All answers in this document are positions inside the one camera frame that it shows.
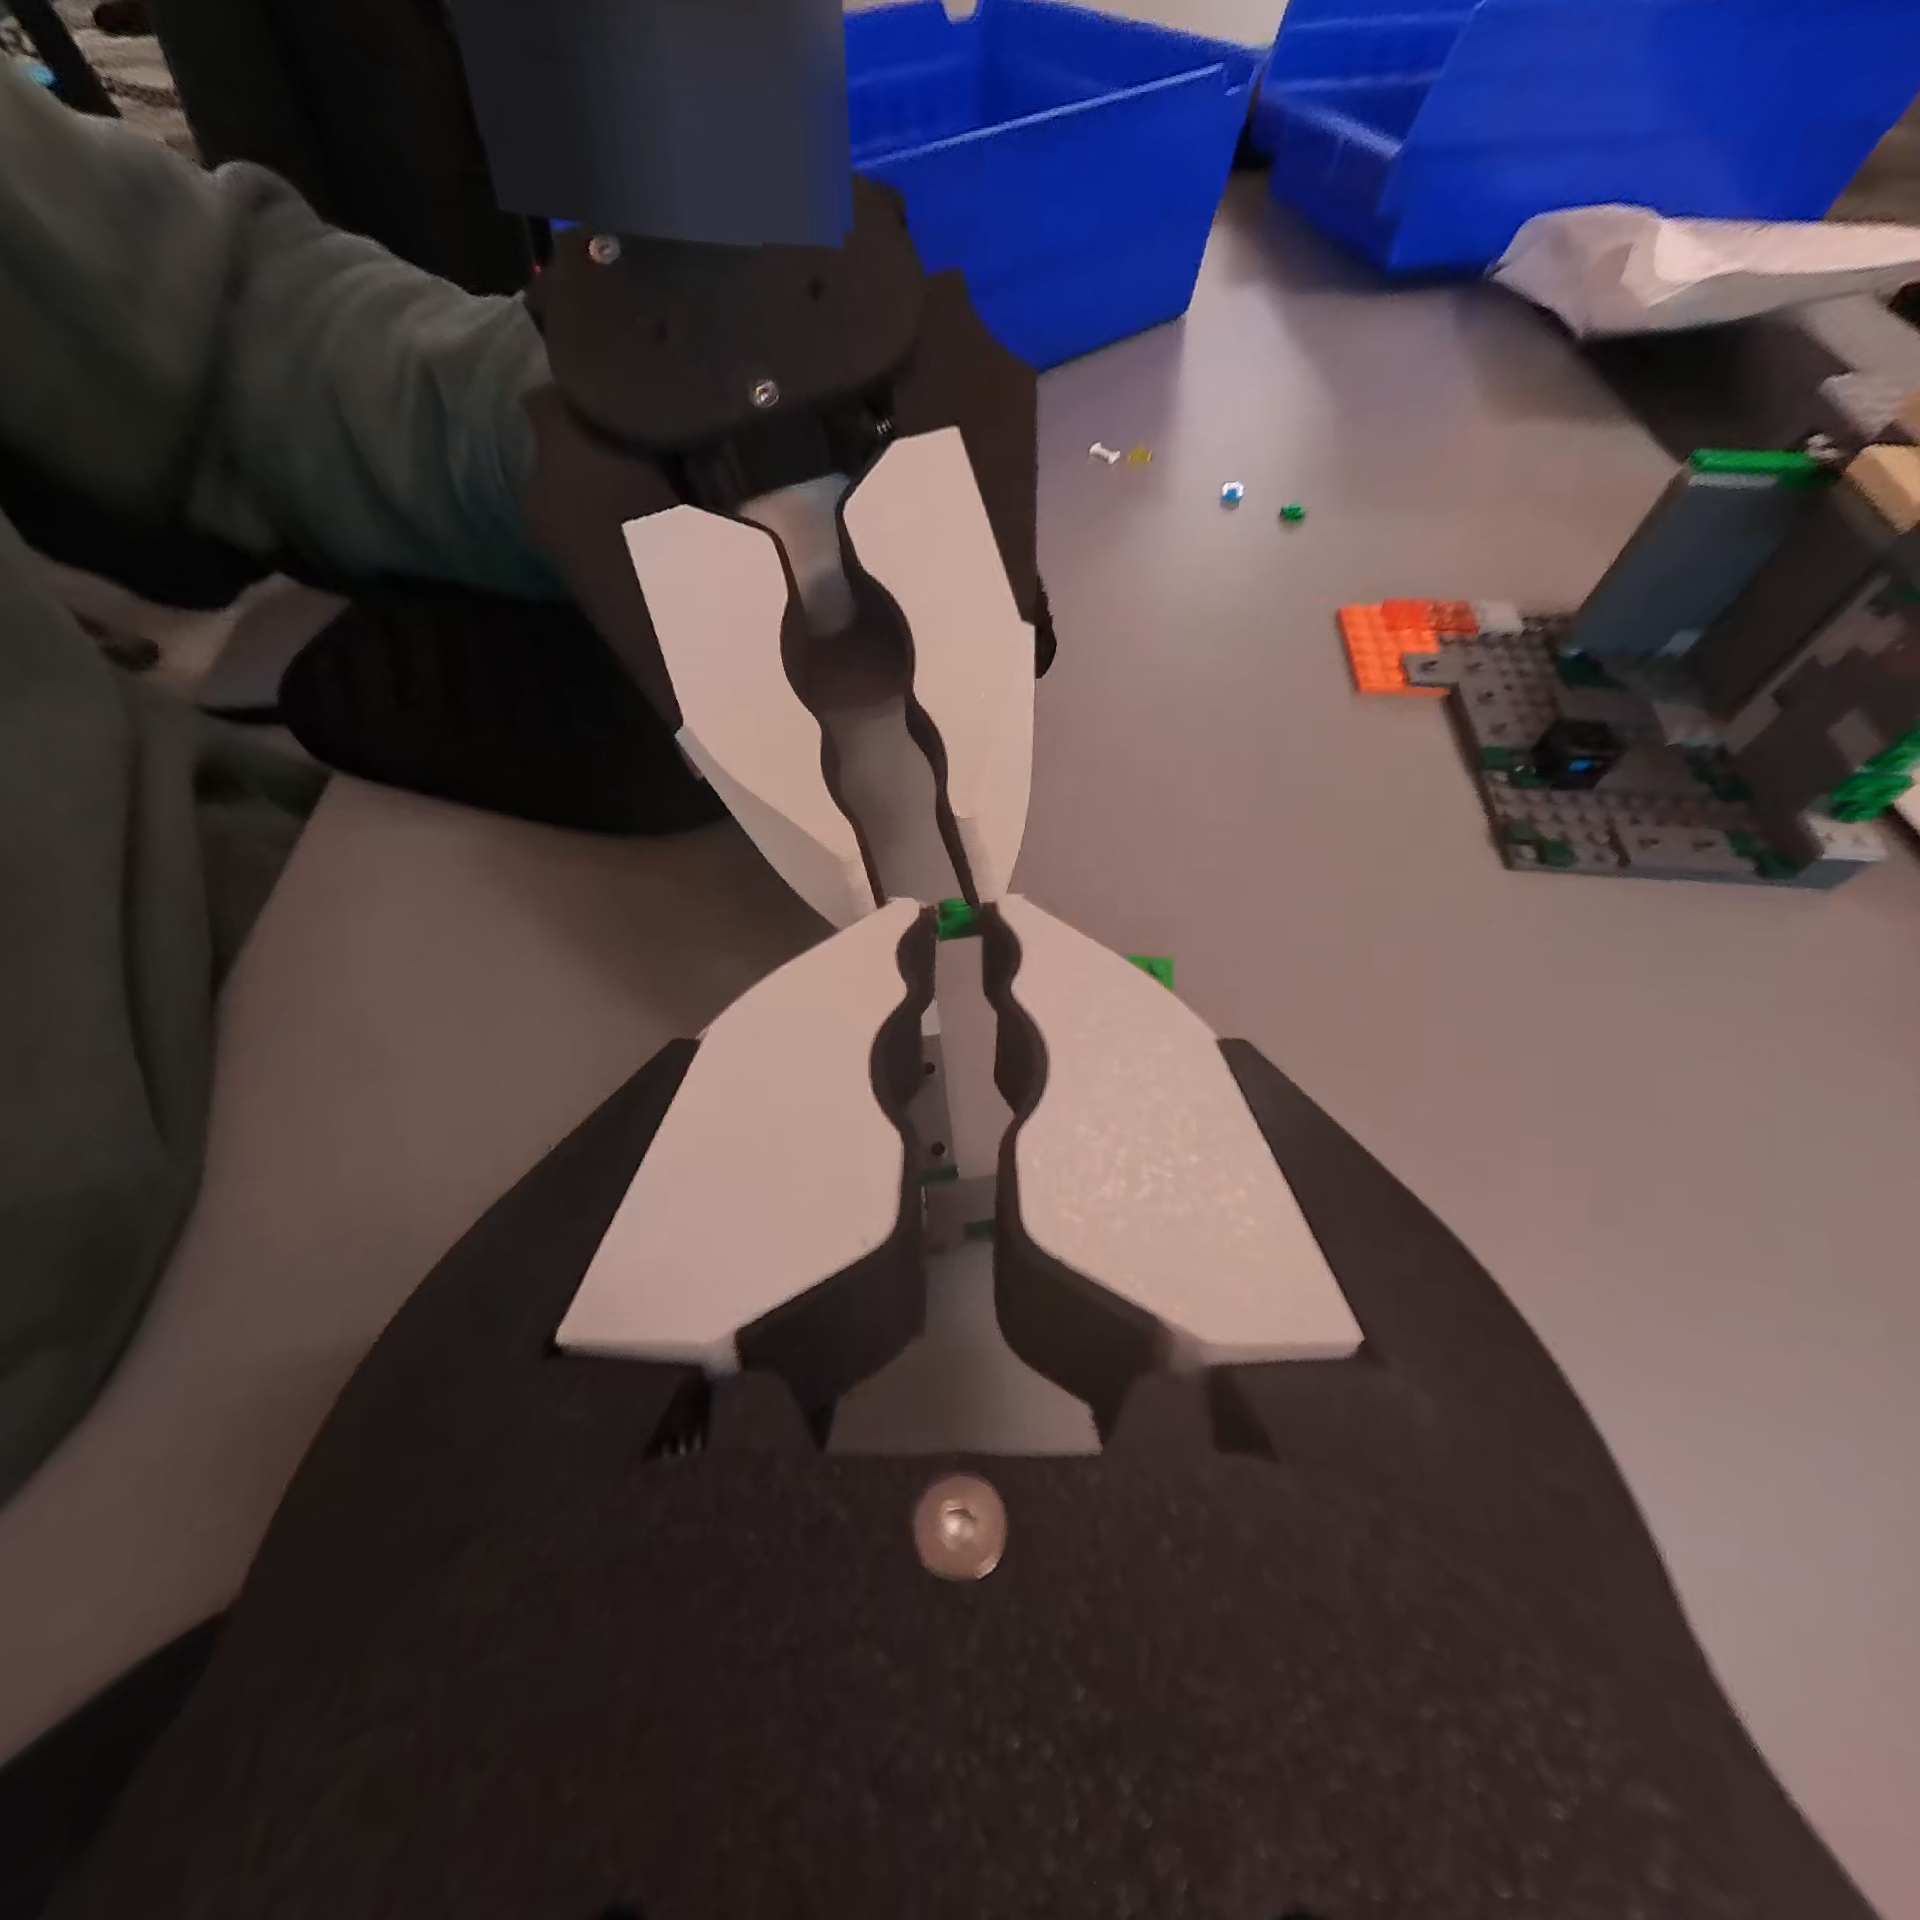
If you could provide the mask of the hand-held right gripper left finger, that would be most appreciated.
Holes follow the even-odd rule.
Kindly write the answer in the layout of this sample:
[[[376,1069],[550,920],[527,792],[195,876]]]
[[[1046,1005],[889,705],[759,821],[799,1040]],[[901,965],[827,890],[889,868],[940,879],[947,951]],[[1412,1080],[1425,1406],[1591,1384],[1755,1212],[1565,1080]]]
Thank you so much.
[[[878,1089],[875,1048],[895,1022],[903,1069],[921,1068],[927,965],[931,914],[895,898],[708,1022],[564,1308],[563,1352],[776,1368],[792,1310],[821,1312],[905,1222],[911,1094]]]

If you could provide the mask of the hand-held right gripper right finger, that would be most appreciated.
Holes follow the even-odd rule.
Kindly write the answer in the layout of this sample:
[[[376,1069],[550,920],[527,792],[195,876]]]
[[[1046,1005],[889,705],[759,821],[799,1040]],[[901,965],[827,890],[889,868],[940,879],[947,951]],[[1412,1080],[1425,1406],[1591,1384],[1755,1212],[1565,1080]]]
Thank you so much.
[[[1037,1374],[1343,1359],[1360,1322],[1214,1029],[1021,895],[985,912],[995,1310]]]

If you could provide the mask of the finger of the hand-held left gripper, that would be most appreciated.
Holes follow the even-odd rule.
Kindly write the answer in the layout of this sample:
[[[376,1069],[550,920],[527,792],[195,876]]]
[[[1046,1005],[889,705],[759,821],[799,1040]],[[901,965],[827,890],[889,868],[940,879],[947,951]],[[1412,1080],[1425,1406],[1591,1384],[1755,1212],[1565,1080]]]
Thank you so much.
[[[905,657],[855,610],[836,496],[759,496],[630,519],[692,768],[827,922],[931,905],[931,772],[905,727]]]
[[[846,490],[852,585],[903,631],[908,727],[934,770],[964,894],[1000,901],[1033,788],[1037,637],[1017,608],[961,431],[895,438]]]

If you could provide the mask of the grey white brick column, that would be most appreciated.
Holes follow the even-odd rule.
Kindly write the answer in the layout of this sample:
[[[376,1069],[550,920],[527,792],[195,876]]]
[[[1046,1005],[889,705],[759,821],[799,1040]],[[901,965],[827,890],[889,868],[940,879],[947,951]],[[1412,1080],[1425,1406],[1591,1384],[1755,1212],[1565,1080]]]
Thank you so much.
[[[992,1236],[995,1170],[952,1117],[952,1093],[936,1004],[921,1014],[921,1077],[909,1105],[919,1142],[921,1234],[931,1257]]]

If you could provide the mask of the person's left forearm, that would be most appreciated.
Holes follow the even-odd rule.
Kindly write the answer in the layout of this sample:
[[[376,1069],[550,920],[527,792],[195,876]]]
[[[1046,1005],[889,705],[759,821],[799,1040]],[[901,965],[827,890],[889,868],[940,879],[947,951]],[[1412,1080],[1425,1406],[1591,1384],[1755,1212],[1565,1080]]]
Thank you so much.
[[[8,63],[3,348],[5,453],[93,509],[350,580],[563,596],[524,512],[549,366],[520,298]]]

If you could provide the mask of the black quilted wrist rest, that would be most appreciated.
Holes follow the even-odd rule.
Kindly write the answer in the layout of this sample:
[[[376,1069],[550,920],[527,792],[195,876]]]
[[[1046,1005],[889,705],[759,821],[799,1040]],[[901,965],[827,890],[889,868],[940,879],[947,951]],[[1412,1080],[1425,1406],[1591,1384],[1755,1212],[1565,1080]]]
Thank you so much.
[[[527,825],[668,837],[726,816],[575,608],[382,585],[284,668],[278,719],[331,772]]]
[[[44,1914],[128,1777],[200,1679],[228,1614],[123,1671],[3,1764],[3,1914]]]

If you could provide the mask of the orange brick plate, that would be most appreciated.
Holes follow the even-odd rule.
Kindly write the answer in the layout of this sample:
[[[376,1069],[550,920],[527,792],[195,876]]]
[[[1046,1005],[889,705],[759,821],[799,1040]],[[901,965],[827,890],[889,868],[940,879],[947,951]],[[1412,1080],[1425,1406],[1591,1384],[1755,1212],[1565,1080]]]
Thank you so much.
[[[1481,633],[1481,605],[1461,599],[1388,599],[1335,610],[1351,686],[1360,697],[1440,702],[1448,686],[1417,681],[1408,661],[1438,656]]]

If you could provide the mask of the grey green brick tower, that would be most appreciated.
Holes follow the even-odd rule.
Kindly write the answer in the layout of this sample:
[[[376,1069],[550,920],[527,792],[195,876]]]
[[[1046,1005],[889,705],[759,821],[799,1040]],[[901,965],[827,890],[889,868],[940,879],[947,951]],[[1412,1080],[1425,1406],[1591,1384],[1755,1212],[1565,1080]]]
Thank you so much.
[[[1915,788],[1918,450],[1700,448],[1569,612],[1421,665],[1513,873],[1830,890]]]

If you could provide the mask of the white crumpled bag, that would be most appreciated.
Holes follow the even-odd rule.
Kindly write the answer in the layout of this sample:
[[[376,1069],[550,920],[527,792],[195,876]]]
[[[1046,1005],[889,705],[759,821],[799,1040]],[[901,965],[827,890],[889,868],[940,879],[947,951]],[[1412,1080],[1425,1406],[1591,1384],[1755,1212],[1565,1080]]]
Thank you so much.
[[[1918,228],[1905,223],[1673,218],[1601,204],[1526,218],[1487,281],[1579,340],[1614,340],[1884,296],[1915,273]]]

